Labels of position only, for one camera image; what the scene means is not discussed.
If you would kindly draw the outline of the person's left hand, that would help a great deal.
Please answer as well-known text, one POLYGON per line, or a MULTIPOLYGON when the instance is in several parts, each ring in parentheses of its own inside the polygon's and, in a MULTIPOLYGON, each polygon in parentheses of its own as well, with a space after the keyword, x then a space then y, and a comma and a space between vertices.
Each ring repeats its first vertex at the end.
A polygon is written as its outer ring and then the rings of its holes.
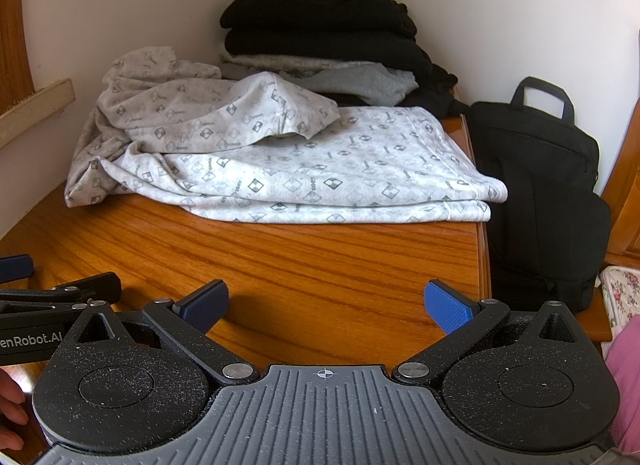
MULTIPOLYGON (((1 415, 17 425, 26 425, 28 415, 23 409, 25 395, 20 385, 5 370, 0 370, 0 409, 1 415)), ((23 439, 6 425, 1 425, 0 445, 2 450, 20 451, 24 447, 23 439)))

